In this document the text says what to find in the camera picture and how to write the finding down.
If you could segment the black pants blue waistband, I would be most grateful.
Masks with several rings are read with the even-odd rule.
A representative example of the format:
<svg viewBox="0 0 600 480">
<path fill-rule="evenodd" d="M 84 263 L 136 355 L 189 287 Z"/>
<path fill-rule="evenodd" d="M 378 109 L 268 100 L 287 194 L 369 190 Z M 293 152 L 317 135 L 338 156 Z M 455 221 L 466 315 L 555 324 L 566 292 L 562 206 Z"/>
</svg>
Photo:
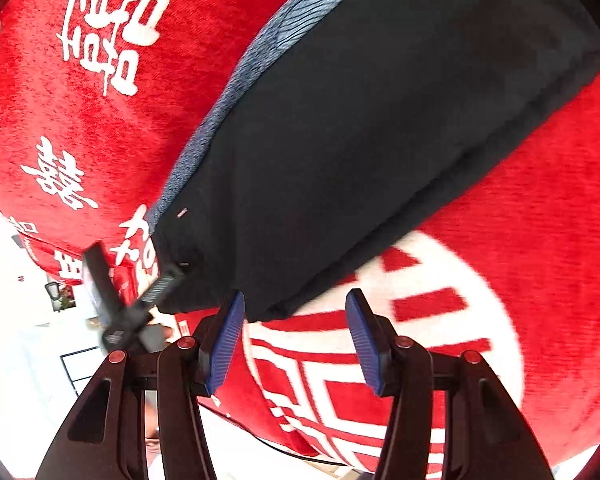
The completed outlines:
<svg viewBox="0 0 600 480">
<path fill-rule="evenodd" d="M 286 318 L 461 196 L 600 73 L 579 0 L 288 0 L 149 223 L 161 311 Z"/>
</svg>

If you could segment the red white patterned blanket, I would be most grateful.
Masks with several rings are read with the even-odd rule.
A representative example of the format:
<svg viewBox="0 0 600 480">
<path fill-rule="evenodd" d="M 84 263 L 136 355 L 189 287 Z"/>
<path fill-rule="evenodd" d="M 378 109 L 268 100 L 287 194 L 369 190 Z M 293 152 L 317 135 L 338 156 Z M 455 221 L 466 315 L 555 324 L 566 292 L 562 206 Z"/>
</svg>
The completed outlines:
<svg viewBox="0 0 600 480">
<path fill-rule="evenodd" d="M 152 206 L 288 0 L 0 0 L 0 211 L 68 284 L 104 245 L 125 304 L 161 275 Z M 292 315 L 247 316 L 210 410 L 294 455 L 374 471 L 390 404 L 347 328 L 483 354 L 549 465 L 600 442 L 600 73 L 461 196 Z"/>
</svg>

